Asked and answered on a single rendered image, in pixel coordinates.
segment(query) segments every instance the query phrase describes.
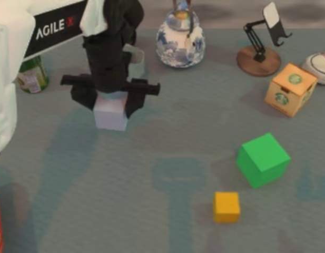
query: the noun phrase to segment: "white robot link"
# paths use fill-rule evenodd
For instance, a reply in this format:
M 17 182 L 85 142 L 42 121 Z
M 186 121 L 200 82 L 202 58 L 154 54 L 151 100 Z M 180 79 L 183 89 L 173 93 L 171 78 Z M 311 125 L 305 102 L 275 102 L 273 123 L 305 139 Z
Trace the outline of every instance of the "white robot link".
M 0 153 L 10 142 L 17 122 L 14 80 L 23 61 L 83 36 L 91 74 L 64 76 L 71 97 L 93 109 L 97 91 L 128 92 L 125 113 L 158 95 L 160 84 L 128 82 L 136 28 L 143 19 L 138 0 L 0 0 Z

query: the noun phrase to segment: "ceramic teapot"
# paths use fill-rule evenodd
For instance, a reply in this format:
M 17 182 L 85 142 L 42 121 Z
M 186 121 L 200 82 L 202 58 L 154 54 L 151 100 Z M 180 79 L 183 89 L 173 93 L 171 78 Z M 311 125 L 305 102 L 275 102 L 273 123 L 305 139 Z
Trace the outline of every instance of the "ceramic teapot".
M 204 52 L 205 38 L 191 0 L 178 4 L 173 0 L 173 9 L 156 35 L 158 57 L 168 66 L 187 68 L 200 63 Z

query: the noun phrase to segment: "lamp base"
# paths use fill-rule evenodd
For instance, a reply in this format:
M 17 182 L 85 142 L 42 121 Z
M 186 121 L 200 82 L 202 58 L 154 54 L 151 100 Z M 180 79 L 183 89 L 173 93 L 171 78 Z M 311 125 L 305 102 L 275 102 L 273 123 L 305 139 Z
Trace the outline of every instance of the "lamp base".
M 265 60 L 263 62 L 254 60 L 255 55 L 256 51 L 253 46 L 246 46 L 237 54 L 237 64 L 247 74 L 265 77 L 274 74 L 280 68 L 281 58 L 271 48 L 265 47 Z

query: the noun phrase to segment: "background wall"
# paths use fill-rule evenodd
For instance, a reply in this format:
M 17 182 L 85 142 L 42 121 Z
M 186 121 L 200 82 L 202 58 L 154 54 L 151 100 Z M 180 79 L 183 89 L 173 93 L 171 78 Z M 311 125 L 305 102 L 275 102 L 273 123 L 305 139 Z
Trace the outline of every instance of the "background wall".
M 142 28 L 157 28 L 172 0 L 140 0 L 145 9 Z M 240 28 L 262 19 L 270 0 L 193 0 L 194 10 L 205 28 Z M 284 28 L 325 28 L 325 0 L 276 0 Z

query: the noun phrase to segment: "green bottle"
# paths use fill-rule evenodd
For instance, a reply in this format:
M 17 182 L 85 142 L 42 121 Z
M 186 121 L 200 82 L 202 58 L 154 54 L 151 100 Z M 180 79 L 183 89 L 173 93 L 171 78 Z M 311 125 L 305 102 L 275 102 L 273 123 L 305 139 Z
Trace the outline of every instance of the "green bottle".
M 40 56 L 22 63 L 16 82 L 23 91 L 33 94 L 48 86 L 49 78 Z

